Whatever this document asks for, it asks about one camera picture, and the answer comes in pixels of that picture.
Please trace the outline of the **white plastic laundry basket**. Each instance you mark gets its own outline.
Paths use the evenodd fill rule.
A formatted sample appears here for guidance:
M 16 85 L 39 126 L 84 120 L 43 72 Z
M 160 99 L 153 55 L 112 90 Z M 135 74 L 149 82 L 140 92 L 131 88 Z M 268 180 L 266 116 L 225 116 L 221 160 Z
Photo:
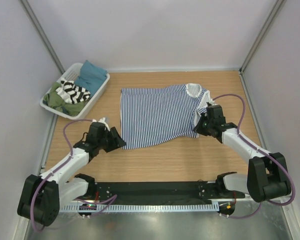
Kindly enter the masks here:
M 106 90 L 110 74 L 86 61 L 74 63 L 41 98 L 40 106 L 63 118 L 83 119 Z

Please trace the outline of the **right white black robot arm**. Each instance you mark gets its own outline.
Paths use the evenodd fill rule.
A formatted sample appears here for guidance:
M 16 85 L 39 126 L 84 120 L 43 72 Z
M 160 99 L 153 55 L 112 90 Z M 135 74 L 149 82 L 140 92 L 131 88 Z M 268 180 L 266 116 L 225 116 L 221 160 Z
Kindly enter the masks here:
M 217 139 L 248 164 L 246 175 L 227 172 L 217 176 L 215 192 L 219 197 L 227 198 L 237 191 L 261 203 L 295 196 L 285 157 L 279 152 L 271 153 L 246 138 L 237 125 L 226 121 L 220 105 L 209 104 L 194 130 L 200 135 Z

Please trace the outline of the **black white striped garment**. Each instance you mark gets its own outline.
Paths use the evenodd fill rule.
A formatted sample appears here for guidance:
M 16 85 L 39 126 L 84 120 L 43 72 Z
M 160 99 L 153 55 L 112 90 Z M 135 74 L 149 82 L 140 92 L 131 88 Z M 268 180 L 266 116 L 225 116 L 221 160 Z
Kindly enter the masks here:
M 67 81 L 63 77 L 60 80 L 60 87 L 55 91 L 68 104 L 88 101 L 91 96 L 91 93 L 87 89 L 75 85 L 74 81 Z

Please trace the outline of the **teal folded cloth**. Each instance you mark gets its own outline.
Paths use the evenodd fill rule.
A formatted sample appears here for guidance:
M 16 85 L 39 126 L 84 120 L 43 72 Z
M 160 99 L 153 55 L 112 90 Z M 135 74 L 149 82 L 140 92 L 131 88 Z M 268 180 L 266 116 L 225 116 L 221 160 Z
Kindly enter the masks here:
M 74 84 L 89 91 L 92 97 L 106 81 L 107 74 L 108 72 L 105 69 L 86 60 Z

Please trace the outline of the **olive green garment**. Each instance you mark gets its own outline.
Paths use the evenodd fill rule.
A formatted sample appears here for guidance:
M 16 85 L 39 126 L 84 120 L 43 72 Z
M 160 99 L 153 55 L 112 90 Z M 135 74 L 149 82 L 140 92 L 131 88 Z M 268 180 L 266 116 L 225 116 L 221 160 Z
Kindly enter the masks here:
M 77 116 L 87 104 L 86 101 L 79 103 L 67 103 L 56 92 L 56 89 L 61 87 L 61 84 L 54 82 L 51 86 L 49 93 L 43 96 L 42 103 L 49 108 L 52 108 L 60 113 L 66 114 L 71 117 Z

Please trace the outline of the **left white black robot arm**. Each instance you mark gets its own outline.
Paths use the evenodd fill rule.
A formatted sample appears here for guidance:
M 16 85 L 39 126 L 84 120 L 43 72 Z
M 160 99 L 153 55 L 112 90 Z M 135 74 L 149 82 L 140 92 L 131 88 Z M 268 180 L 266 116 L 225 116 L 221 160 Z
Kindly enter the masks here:
M 77 173 L 100 151 L 106 153 L 126 146 L 115 127 L 104 120 L 93 121 L 82 138 L 70 146 L 70 152 L 54 167 L 40 175 L 29 175 L 23 185 L 17 214 L 32 225 L 50 226 L 62 207 L 77 198 L 91 200 L 96 194 L 95 179 Z

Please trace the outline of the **blue white striped tank top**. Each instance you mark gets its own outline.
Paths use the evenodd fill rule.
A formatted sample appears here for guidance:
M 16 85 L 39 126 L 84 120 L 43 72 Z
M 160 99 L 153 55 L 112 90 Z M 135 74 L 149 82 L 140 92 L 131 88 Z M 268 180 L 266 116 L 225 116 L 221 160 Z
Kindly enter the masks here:
M 123 149 L 152 147 L 178 137 L 197 138 L 195 126 L 210 101 L 210 91 L 197 83 L 122 88 L 120 126 L 126 143 Z

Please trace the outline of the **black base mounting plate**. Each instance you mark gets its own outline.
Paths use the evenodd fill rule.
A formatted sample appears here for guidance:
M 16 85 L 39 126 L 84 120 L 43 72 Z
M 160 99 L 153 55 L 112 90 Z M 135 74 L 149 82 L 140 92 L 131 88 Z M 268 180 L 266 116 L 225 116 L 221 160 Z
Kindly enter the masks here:
M 117 195 L 116 205 L 172 206 L 210 204 L 217 199 L 244 199 L 239 191 L 221 189 L 215 182 L 97 182 L 94 192 L 105 201 Z

